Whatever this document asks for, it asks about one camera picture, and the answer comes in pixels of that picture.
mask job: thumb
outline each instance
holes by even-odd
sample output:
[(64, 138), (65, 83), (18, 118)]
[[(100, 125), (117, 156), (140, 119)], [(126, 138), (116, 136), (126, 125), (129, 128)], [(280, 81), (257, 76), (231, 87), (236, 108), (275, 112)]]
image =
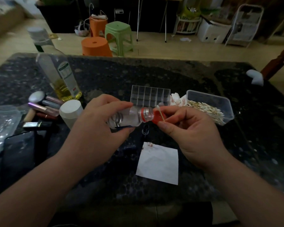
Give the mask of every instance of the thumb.
[(176, 125), (173, 125), (169, 122), (158, 122), (158, 127), (166, 134), (168, 134), (170, 137), (172, 137), (177, 143), (179, 143), (185, 135), (185, 130), (177, 127)]
[(128, 138), (129, 134), (132, 133), (135, 130), (134, 127), (128, 127), (124, 128), (116, 133), (112, 133), (113, 140), (112, 142), (117, 145), (118, 147), (122, 145), (122, 143), (125, 142), (125, 140)]

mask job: clear bottle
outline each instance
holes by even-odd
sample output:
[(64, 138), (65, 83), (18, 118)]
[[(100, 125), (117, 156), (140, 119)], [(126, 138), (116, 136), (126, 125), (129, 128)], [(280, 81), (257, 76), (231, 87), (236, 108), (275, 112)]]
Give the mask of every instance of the clear bottle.
[(107, 124), (111, 129), (116, 129), (117, 127), (139, 126), (143, 122), (152, 121), (153, 118), (152, 108), (133, 106), (114, 114)]
[(55, 48), (52, 42), (48, 42), (48, 35), (42, 30), (30, 33), (34, 44), (38, 44), (37, 49), (44, 51), (38, 53), (36, 63), (41, 72), (49, 80), (58, 98), (62, 101), (79, 99), (82, 96), (78, 84), (75, 80), (68, 59), (64, 53)]

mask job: black storage bin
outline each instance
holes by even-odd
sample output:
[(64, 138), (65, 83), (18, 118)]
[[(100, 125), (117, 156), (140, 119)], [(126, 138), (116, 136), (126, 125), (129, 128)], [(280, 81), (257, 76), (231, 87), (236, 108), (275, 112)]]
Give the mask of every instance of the black storage bin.
[(41, 11), (53, 33), (74, 33), (80, 19), (76, 0), (68, 5), (44, 5), (40, 0), (36, 7)]

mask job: person's left hand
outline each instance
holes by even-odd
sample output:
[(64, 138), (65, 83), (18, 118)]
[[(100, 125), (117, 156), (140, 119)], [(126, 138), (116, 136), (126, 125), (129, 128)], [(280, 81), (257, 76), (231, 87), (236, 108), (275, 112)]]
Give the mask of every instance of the person's left hand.
[(72, 127), (58, 155), (85, 174), (105, 163), (134, 130), (133, 127), (124, 128), (111, 133), (106, 122), (116, 112), (132, 105), (106, 94), (92, 99)]

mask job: cotton swab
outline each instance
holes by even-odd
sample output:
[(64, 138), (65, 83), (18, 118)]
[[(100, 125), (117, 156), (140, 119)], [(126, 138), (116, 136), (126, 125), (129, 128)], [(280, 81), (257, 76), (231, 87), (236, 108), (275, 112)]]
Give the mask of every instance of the cotton swab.
[(159, 105), (157, 105), (157, 109), (158, 109), (158, 111), (160, 112), (160, 115), (161, 115), (161, 117), (162, 117), (163, 121), (165, 121), (165, 120), (164, 120), (164, 117), (163, 117), (163, 115), (162, 115), (162, 113), (161, 113), (161, 110), (160, 110)]

